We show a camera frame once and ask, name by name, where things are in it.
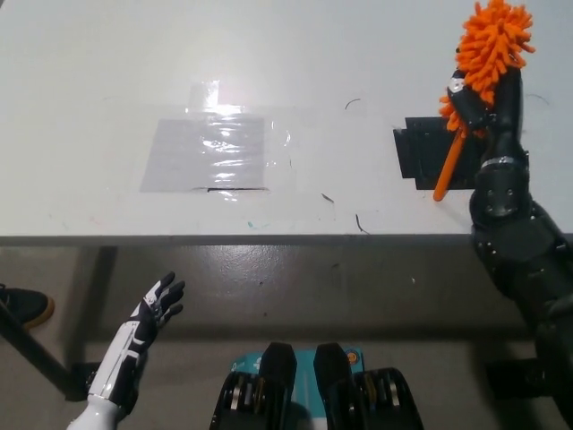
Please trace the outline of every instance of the black robotic arm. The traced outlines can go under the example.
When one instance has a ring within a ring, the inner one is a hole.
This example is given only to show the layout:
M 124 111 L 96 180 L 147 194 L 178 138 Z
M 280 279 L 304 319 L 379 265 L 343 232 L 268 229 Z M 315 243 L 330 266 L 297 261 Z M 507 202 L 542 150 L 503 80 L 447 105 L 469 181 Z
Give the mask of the black robotic arm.
M 573 428 L 573 253 L 529 192 L 528 156 L 520 143 L 522 93 L 515 68 L 500 79 L 491 110 L 466 86 L 449 90 L 462 120 L 486 132 L 487 149 L 469 205 L 476 253 L 535 336 L 536 360 L 499 367 L 490 379 L 493 385 L 498 376 L 507 381 L 520 368 L 521 385 L 505 389 L 518 397 L 552 395 Z

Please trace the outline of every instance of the scratch on table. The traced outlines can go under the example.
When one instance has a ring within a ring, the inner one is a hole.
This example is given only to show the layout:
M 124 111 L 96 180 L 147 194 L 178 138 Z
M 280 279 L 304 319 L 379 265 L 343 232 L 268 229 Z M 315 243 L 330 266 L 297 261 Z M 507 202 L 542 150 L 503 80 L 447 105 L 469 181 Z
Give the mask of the scratch on table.
M 330 197 L 328 197 L 326 194 L 321 193 L 321 196 L 324 200 L 326 200 L 327 202 L 331 202 L 332 204 L 334 204 L 334 200 L 332 200 Z
M 361 231 L 362 233 L 365 233 L 365 234 L 367 234 L 367 235 L 370 235 L 370 233 L 368 233 L 366 230 L 364 230 L 364 229 L 362 228 L 362 226 L 360 225 L 360 219 L 358 218 L 358 214 L 356 213 L 355 215 L 356 215 L 356 225 L 358 226 L 358 228 L 360 229 L 360 231 Z
M 348 103 L 346 103 L 346 106 L 345 106 L 344 110 L 348 110 L 348 107 L 349 107 L 351 104 L 353 104 L 355 101 L 360 101 L 360 100 L 362 100 L 362 99 L 352 99 L 352 100 L 350 100 Z
M 527 93 L 526 97 L 533 97 L 534 99 L 539 99 L 539 100 L 543 101 L 547 106 L 551 105 L 551 103 L 549 102 L 548 99 L 546 99 L 543 96 L 540 96 L 539 94 L 534 94 L 533 92 Z
M 263 228 L 270 226 L 270 223 L 263 224 L 262 226 L 257 227 L 251 221 L 249 221 L 249 222 L 247 222 L 247 225 L 249 226 L 249 228 L 252 228 L 253 230 L 259 230 L 259 229 L 263 229 Z

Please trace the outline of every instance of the white table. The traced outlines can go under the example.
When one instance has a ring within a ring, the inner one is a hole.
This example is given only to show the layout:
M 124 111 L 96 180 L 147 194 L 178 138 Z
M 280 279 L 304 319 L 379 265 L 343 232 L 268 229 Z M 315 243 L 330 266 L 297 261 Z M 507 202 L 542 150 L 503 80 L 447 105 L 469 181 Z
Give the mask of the white table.
M 570 234 L 573 5 L 527 6 L 531 188 Z M 416 191 L 392 128 L 437 115 L 472 11 L 473 0 L 5 0 L 0 241 L 304 241 L 364 235 L 356 215 L 374 237 L 466 234 L 470 193 L 436 203 Z M 206 103 L 264 120 L 268 191 L 142 188 L 159 122 Z

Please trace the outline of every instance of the orange duster handle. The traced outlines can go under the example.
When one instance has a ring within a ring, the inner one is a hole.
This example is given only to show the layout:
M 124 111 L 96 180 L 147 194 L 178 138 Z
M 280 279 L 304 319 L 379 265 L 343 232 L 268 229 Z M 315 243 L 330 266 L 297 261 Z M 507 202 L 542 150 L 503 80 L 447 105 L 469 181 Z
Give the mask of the orange duster handle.
M 454 137 L 454 142 L 452 142 L 451 146 L 449 147 L 448 157 L 446 157 L 444 167 L 441 169 L 440 177 L 438 178 L 438 184 L 436 184 L 436 188 L 433 190 L 433 200 L 436 202 L 441 202 L 442 199 L 446 196 L 449 181 L 451 181 L 451 177 L 454 175 L 454 170 L 456 169 L 456 165 L 458 163 L 459 154 L 461 154 L 462 149 L 464 148 L 465 141 L 466 139 L 464 139 L 462 129 L 459 128 L 456 132 L 456 137 Z

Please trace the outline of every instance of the black shoe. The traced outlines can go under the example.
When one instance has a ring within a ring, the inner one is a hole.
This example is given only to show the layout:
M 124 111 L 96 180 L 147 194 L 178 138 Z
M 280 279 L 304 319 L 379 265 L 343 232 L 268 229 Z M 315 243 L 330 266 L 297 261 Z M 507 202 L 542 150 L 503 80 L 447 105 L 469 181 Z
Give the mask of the black shoe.
M 45 323 L 54 313 L 54 299 L 31 289 L 6 288 L 0 284 L 0 301 L 25 329 Z

